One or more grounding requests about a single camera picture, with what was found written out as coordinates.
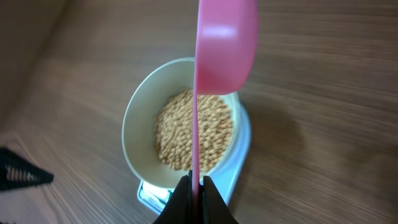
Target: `digital scale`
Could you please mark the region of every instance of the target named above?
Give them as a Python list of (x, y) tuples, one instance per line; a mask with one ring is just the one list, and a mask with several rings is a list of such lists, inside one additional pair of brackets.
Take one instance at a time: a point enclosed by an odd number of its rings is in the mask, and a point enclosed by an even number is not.
[[(228, 162), (220, 170), (210, 175), (226, 205), (231, 199), (250, 147), (251, 126), (249, 116), (242, 105), (240, 111), (241, 123), (239, 133), (236, 136), (236, 149), (233, 150)], [(172, 193), (172, 190), (161, 189), (142, 180), (138, 187), (137, 197), (141, 203), (160, 215)]]

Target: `brown tabletop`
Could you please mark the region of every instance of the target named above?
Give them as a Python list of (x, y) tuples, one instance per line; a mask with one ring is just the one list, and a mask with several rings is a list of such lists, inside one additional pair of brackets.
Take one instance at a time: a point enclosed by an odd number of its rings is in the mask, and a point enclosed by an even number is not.
[[(0, 222), (152, 223), (121, 147), (124, 111), (158, 66), (195, 52), (198, 1), (73, 1), (0, 141), (55, 174), (0, 194)], [(252, 144), (240, 223), (398, 223), (398, 3), (259, 0), (239, 91)]]

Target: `black object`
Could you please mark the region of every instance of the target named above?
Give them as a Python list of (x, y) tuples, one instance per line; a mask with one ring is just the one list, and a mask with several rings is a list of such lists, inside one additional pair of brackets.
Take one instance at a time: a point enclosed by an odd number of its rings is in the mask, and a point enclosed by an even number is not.
[(54, 175), (39, 169), (5, 147), (0, 147), (0, 192), (49, 184)]
[[(210, 177), (203, 177), (200, 186), (197, 224), (238, 224)], [(183, 176), (172, 196), (154, 224), (191, 224), (192, 217), (192, 171)]]

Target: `black pointed object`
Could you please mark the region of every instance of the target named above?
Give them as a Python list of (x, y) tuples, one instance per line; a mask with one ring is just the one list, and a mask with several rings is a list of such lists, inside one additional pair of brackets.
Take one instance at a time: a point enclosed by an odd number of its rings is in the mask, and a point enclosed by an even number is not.
[(32, 165), (30, 162), (0, 147), (0, 192), (49, 184), (54, 175)]

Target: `bowl rim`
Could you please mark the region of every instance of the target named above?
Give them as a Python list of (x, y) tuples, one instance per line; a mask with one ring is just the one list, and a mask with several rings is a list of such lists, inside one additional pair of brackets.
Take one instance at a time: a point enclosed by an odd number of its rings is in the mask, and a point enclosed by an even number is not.
[[(156, 186), (156, 187), (161, 188), (161, 189), (173, 190), (175, 187), (172, 187), (172, 188), (161, 187), (161, 186), (158, 186), (158, 185), (155, 185), (155, 184), (149, 182), (148, 180), (146, 180), (145, 178), (143, 178), (141, 175), (139, 175), (139, 173), (135, 170), (135, 168), (134, 168), (134, 167), (132, 166), (132, 164), (130, 163), (130, 160), (129, 160), (129, 157), (128, 157), (128, 154), (127, 154), (127, 150), (126, 150), (126, 145), (125, 145), (125, 142), (124, 142), (124, 133), (125, 133), (125, 132), (124, 132), (124, 129), (125, 129), (125, 126), (124, 126), (124, 125), (126, 124), (127, 112), (129, 111), (130, 105), (131, 105), (131, 103), (132, 103), (132, 99), (134, 98), (134, 96), (136, 95), (136, 93), (138, 92), (138, 90), (140, 89), (140, 87), (141, 87), (141, 86), (145, 83), (145, 81), (146, 81), (147, 79), (149, 79), (149, 77), (152, 76), (155, 72), (157, 72), (158, 70), (160, 70), (160, 69), (162, 69), (162, 68), (164, 68), (164, 67), (166, 67), (166, 66), (168, 66), (168, 65), (170, 65), (170, 64), (173, 64), (173, 63), (177, 63), (177, 62), (194, 62), (194, 61), (195, 61), (195, 58), (194, 58), (194, 57), (178, 58), (178, 59), (175, 59), (175, 60), (171, 60), (171, 61), (169, 61), (169, 62), (167, 62), (167, 63), (161, 65), (160, 67), (156, 68), (156, 69), (155, 69), (153, 72), (151, 72), (151, 73), (140, 83), (140, 85), (136, 88), (136, 90), (134, 91), (134, 94), (133, 94), (133, 95), (131, 96), (131, 98), (130, 98), (130, 101), (129, 101), (128, 105), (127, 105), (126, 111), (124, 112), (123, 124), (122, 124), (122, 133), (121, 133), (122, 148), (123, 148), (124, 159), (126, 160), (126, 162), (127, 162), (128, 166), (129, 166), (129, 168), (131, 169), (131, 171), (136, 175), (136, 177), (138, 177), (138, 178), (140, 179), (140, 181), (143, 180), (143, 181), (147, 182), (148, 184), (151, 184), (151, 185)], [(239, 97), (238, 97), (237, 92), (234, 92), (234, 93), (231, 93), (231, 94), (233, 95), (233, 98), (235, 99), (234, 102), (237, 103), (236, 106), (240, 106), (240, 105), (239, 105)], [(226, 156), (227, 156), (228, 153), (232, 150), (232, 148), (234, 147), (234, 145), (235, 145), (235, 143), (236, 143), (237, 132), (238, 132), (238, 130), (237, 130), (237, 129), (234, 129), (233, 136), (232, 136), (232, 138), (231, 138), (231, 142), (229, 143), (229, 146), (228, 146), (227, 150), (225, 151), (225, 154), (224, 154), (223, 157), (220, 159), (220, 161), (219, 161), (212, 169), (210, 169), (210, 170), (206, 173), (207, 175), (211, 175), (211, 174), (213, 174), (213, 173), (217, 173), (218, 170), (216, 170), (216, 168), (218, 168), (220, 165), (222, 165), (222, 163), (223, 163), (223, 162), (225, 161), (225, 159), (226, 159)]]

